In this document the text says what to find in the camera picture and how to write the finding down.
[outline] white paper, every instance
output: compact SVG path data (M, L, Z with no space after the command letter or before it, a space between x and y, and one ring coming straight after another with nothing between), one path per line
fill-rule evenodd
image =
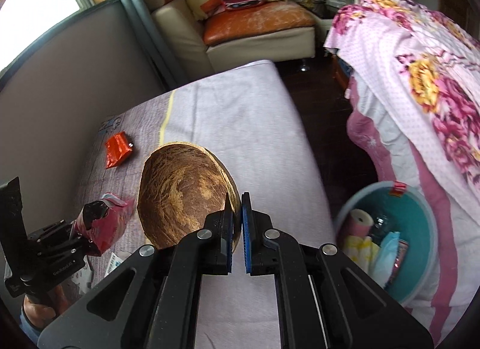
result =
M123 259L118 257L118 255L116 255L114 252L112 252L112 255L110 256L109 265L106 267L104 277L107 277L110 273L112 273L122 262L123 262Z

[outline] pink floral blanket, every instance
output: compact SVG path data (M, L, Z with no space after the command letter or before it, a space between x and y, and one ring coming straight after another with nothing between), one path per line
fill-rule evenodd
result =
M325 47L362 77L480 224L480 43L412 0L360 0L339 10Z

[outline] toilet paper roll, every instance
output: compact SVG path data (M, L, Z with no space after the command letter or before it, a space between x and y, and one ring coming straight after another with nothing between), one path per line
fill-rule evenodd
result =
M350 211L340 230L338 244L343 245L344 239L349 235L359 236L360 238L366 237L373 225L374 220L367 212L359 209Z

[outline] leather cushion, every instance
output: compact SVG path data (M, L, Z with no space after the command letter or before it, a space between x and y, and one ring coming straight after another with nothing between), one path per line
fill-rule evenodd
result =
M291 1L269 2L255 8L223 12L205 22L203 42L208 46L285 29L312 27L310 13Z

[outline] brown bowl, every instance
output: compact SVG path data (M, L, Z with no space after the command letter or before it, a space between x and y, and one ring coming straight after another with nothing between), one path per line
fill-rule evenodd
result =
M234 219L234 248L240 237L240 197L223 164L208 150L189 142L161 146L143 167L138 215L145 236L156 248L176 245L203 227L205 217L225 207L229 194Z

